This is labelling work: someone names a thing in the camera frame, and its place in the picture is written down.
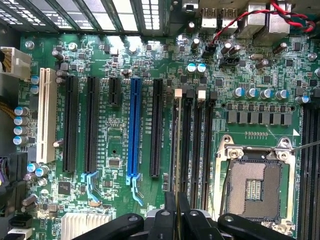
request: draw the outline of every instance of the pcie slot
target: pcie slot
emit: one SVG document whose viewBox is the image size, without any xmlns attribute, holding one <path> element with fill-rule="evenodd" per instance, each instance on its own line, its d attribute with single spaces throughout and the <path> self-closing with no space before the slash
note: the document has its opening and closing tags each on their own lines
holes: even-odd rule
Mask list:
<svg viewBox="0 0 320 240">
<path fill-rule="evenodd" d="M 163 80 L 153 81 L 152 101 L 152 127 L 151 127 L 151 149 L 150 149 L 150 177 L 158 178 L 160 174 L 160 154 L 162 139 L 162 114 L 163 102 Z"/>
<path fill-rule="evenodd" d="M 86 174 L 92 174 L 97 171 L 99 89 L 99 78 L 88 76 L 83 170 Z"/>
<path fill-rule="evenodd" d="M 203 103 L 195 102 L 194 104 L 194 127 L 193 127 L 193 154 L 192 154 L 192 173 L 191 173 L 191 190 L 190 190 L 190 207 L 197 208 L 198 203 L 198 184 L 199 169 L 201 157 L 201 124 L 202 124 Z"/>
<path fill-rule="evenodd" d="M 78 128 L 78 78 L 67 76 L 65 79 L 65 99 L 63 112 L 63 151 L 62 170 L 73 173 L 76 168 L 76 146 Z"/>
<path fill-rule="evenodd" d="M 50 163 L 55 160 L 57 128 L 58 85 L 55 81 L 56 71 L 40 68 L 39 104 L 37 121 L 36 162 Z"/>
<path fill-rule="evenodd" d="M 304 105 L 302 145 L 320 140 L 320 108 Z M 298 239 L 320 239 L 320 146 L 301 150 Z"/>
</svg>

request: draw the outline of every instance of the black connector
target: black connector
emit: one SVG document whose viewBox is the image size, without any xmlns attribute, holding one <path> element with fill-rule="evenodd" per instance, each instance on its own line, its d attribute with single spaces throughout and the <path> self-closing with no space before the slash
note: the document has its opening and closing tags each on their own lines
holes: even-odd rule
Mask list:
<svg viewBox="0 0 320 240">
<path fill-rule="evenodd" d="M 73 173 L 76 169 L 78 83 L 79 80 L 76 76 L 67 76 L 65 78 L 62 170 L 66 173 Z"/>
<path fill-rule="evenodd" d="M 239 64 L 239 57 L 223 56 L 219 60 L 219 67 L 235 67 Z"/>
<path fill-rule="evenodd" d="M 152 127 L 151 127 L 151 149 L 150 149 L 150 177 L 158 178 L 160 174 L 160 153 L 162 139 L 162 115 L 164 81 L 155 79 L 153 81 L 152 101 Z"/>
<path fill-rule="evenodd" d="M 109 79 L 109 105 L 119 107 L 121 105 L 121 80 L 117 77 Z"/>
<path fill-rule="evenodd" d="M 99 118 L 99 78 L 87 78 L 87 104 L 84 141 L 84 173 L 97 171 L 97 135 Z"/>
</svg>

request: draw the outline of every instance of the black ram slot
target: black ram slot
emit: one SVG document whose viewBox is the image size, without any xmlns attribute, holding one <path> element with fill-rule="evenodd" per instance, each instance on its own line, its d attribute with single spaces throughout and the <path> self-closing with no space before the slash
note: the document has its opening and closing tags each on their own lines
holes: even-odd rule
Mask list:
<svg viewBox="0 0 320 240">
<path fill-rule="evenodd" d="M 194 105 L 194 127 L 193 127 L 193 155 L 192 155 L 192 175 L 190 191 L 190 207 L 197 209 L 198 204 L 198 184 L 201 157 L 201 124 L 202 124 L 203 103 L 196 102 Z"/>
<path fill-rule="evenodd" d="M 205 107 L 205 127 L 204 127 L 204 152 L 203 152 L 203 167 L 202 167 L 202 206 L 201 209 L 208 208 L 209 187 L 210 187 L 210 162 L 211 162 L 211 138 L 212 138 L 212 118 L 213 107 L 215 101 L 210 99 Z"/>
<path fill-rule="evenodd" d="M 162 79 L 153 81 L 152 127 L 150 149 L 150 177 L 158 178 L 160 174 L 160 152 L 162 139 L 162 114 L 164 108 Z"/>
<path fill-rule="evenodd" d="M 303 108 L 302 145 L 320 140 L 320 108 Z M 320 239 L 320 145 L 301 150 L 298 239 Z"/>
<path fill-rule="evenodd" d="M 67 173 L 73 173 L 76 168 L 78 83 L 76 76 L 67 76 L 65 79 L 62 170 Z"/>
<path fill-rule="evenodd" d="M 97 135 L 99 117 L 99 78 L 88 76 L 84 142 L 84 172 L 97 171 Z"/>
</svg>

